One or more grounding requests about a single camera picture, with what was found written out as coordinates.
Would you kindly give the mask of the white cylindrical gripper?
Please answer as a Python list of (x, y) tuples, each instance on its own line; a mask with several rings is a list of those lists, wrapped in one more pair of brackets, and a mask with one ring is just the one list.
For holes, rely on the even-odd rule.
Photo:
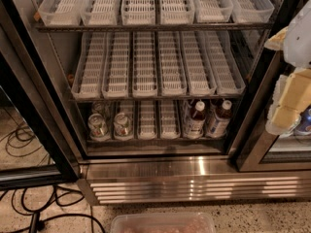
[(265, 130), (282, 135), (300, 123), (300, 114), (311, 104), (311, 0), (284, 27), (269, 38), (264, 46), (269, 50), (283, 50), (285, 61), (298, 68), (277, 81)]

